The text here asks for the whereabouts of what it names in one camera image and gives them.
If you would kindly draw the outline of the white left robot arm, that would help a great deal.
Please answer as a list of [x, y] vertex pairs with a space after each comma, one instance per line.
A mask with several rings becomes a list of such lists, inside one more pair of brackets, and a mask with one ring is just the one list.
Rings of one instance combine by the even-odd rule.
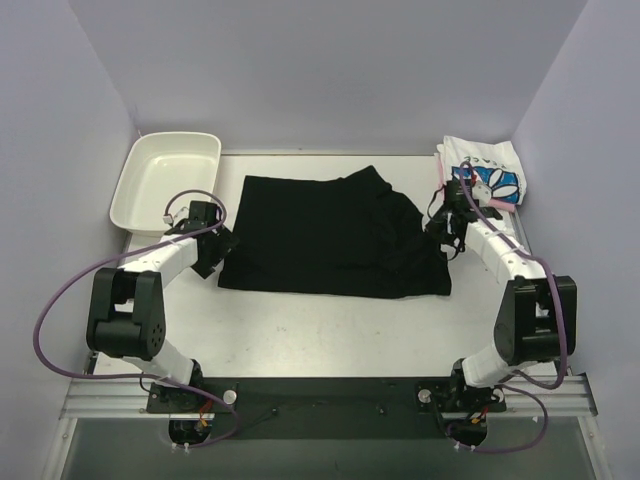
[[186, 218], [168, 222], [159, 243], [118, 268], [98, 269], [93, 278], [88, 347], [171, 386], [170, 400], [187, 412], [202, 405], [205, 387], [197, 361], [166, 339], [164, 289], [185, 270], [202, 279], [215, 272], [238, 245], [225, 220], [218, 201], [193, 201]]

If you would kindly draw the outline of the black t shirt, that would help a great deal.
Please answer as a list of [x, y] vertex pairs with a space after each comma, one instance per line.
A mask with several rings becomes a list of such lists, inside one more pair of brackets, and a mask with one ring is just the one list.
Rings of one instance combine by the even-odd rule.
[[452, 290], [423, 215], [372, 166], [329, 181], [248, 176], [218, 285], [380, 299]]

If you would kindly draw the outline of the white plastic bin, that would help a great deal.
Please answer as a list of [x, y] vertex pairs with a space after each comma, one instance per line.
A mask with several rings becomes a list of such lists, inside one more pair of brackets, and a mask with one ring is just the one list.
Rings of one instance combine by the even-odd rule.
[[165, 207], [186, 190], [212, 192], [222, 145], [208, 133], [159, 132], [133, 144], [110, 206], [111, 222], [134, 235], [159, 237]]

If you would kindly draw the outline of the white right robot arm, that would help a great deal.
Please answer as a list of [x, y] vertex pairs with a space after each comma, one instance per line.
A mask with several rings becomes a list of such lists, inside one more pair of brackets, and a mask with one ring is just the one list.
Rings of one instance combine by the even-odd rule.
[[444, 200], [429, 217], [426, 233], [456, 253], [474, 252], [504, 287], [492, 340], [460, 361], [468, 387], [494, 387], [539, 363], [558, 362], [556, 380], [528, 381], [558, 388], [576, 346], [577, 285], [553, 274], [549, 265], [518, 240], [501, 213], [482, 207], [471, 195], [470, 181], [452, 179], [441, 190]]

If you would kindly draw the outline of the white daisy print t shirt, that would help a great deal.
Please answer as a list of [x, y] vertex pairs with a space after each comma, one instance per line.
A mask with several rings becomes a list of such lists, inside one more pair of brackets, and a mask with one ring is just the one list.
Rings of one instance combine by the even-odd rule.
[[469, 162], [474, 173], [466, 169], [463, 177], [469, 179], [472, 174], [475, 182], [485, 186], [491, 195], [490, 201], [508, 209], [511, 205], [522, 204], [527, 182], [520, 158], [510, 141], [489, 144], [445, 136], [437, 145], [436, 153], [443, 182], [458, 178], [461, 164]]

